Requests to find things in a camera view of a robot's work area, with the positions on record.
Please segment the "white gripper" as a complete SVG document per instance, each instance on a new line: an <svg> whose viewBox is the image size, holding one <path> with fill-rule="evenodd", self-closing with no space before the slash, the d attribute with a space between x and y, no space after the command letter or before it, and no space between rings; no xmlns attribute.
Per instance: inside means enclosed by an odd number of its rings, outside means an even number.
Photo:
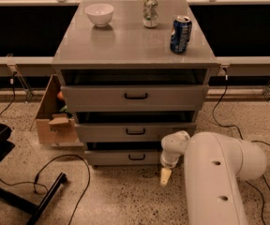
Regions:
<svg viewBox="0 0 270 225"><path fill-rule="evenodd" d="M172 174L172 168L176 166L179 158L185 154L189 134L184 131L177 131L162 138L161 147L162 153L160 163L163 168L160 171L160 185L165 187Z"/></svg>

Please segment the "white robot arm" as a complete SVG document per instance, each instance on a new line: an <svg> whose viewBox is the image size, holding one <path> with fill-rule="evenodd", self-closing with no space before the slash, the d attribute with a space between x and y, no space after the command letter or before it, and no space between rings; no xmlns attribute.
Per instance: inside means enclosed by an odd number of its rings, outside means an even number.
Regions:
<svg viewBox="0 0 270 225"><path fill-rule="evenodd" d="M237 182L261 177L267 158L258 145L221 135L185 131L161 140L160 184L166 186L184 159L189 225L248 225Z"/></svg>

